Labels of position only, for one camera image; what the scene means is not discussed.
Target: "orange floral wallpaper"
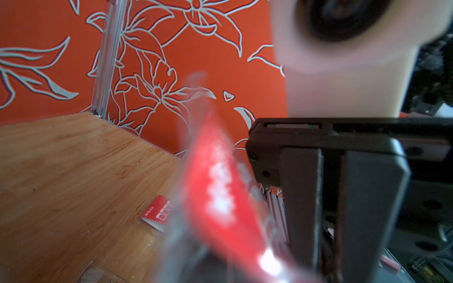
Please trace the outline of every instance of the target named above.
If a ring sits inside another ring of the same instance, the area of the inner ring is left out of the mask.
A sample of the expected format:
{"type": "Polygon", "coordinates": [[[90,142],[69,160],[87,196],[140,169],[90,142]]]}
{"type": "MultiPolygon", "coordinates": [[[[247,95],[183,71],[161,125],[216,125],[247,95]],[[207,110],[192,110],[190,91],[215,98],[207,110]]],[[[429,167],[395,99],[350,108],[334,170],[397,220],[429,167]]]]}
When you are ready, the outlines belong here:
{"type": "Polygon", "coordinates": [[[106,7],[107,0],[0,1],[0,125],[90,108],[101,33],[88,16],[106,7]]]}
{"type": "MultiPolygon", "coordinates": [[[[91,17],[98,29],[102,13],[91,17]]],[[[287,116],[268,0],[128,0],[107,119],[182,157],[180,126],[200,93],[237,149],[255,118],[287,116]]]]}

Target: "clear plastic bag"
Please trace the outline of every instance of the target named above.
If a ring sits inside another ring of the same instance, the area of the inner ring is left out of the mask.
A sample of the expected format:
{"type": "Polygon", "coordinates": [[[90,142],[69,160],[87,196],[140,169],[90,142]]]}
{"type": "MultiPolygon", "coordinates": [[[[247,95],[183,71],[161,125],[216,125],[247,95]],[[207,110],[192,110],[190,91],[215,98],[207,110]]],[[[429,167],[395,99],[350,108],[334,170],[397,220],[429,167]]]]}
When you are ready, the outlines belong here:
{"type": "Polygon", "coordinates": [[[296,266],[245,163],[203,111],[178,184],[157,281],[321,282],[296,266]]]}

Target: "red card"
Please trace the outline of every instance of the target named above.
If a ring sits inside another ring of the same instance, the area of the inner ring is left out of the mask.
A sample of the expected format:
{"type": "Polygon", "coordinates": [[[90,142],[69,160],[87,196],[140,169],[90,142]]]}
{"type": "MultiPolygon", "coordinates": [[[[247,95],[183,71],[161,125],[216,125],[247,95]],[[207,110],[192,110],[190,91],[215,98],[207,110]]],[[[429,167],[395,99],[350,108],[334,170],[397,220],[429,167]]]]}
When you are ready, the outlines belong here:
{"type": "Polygon", "coordinates": [[[204,121],[188,156],[182,185],[187,216],[197,236],[218,255],[260,274],[258,259],[269,247],[267,227],[261,226],[249,195],[251,183],[256,183],[242,176],[237,167],[244,165],[235,161],[218,123],[215,116],[204,121]]]}
{"type": "Polygon", "coordinates": [[[142,219],[157,230],[164,232],[171,209],[171,202],[159,195],[143,212],[142,219]]]}

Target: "wooden floor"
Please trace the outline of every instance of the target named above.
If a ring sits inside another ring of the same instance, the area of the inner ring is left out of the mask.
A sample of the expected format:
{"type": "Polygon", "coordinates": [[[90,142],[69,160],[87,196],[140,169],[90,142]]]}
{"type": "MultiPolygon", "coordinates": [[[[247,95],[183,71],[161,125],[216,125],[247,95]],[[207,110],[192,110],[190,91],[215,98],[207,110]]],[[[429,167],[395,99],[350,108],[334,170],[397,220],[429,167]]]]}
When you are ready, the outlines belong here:
{"type": "Polygon", "coordinates": [[[0,127],[0,282],[73,283],[91,261],[149,282],[159,232],[139,215],[178,163],[91,113],[0,127]]]}

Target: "screw hole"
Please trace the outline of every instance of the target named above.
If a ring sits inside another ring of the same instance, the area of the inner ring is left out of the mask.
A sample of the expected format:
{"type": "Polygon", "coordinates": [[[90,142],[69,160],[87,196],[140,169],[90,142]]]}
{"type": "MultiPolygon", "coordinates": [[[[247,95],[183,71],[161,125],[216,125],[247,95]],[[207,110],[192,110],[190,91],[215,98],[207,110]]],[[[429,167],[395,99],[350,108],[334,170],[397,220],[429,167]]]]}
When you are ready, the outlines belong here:
{"type": "Polygon", "coordinates": [[[248,156],[249,156],[250,160],[252,160],[252,161],[256,161],[256,160],[258,160],[258,159],[260,158],[260,157],[259,157],[255,152],[253,152],[253,151],[250,151],[250,152],[248,153],[248,156]]]}
{"type": "Polygon", "coordinates": [[[435,252],[439,249],[439,247],[433,243],[426,242],[426,241],[419,241],[416,242],[415,245],[421,249],[424,249],[428,252],[435,252]]]}
{"type": "Polygon", "coordinates": [[[442,208],[442,204],[435,200],[424,201],[423,206],[432,210],[439,210],[442,208]]]}
{"type": "Polygon", "coordinates": [[[408,156],[419,156],[424,153],[424,150],[418,146],[411,146],[406,148],[405,152],[408,156]]]}
{"type": "Polygon", "coordinates": [[[333,215],[327,215],[326,216],[326,221],[330,222],[332,224],[335,224],[337,222],[337,218],[333,215]]]}

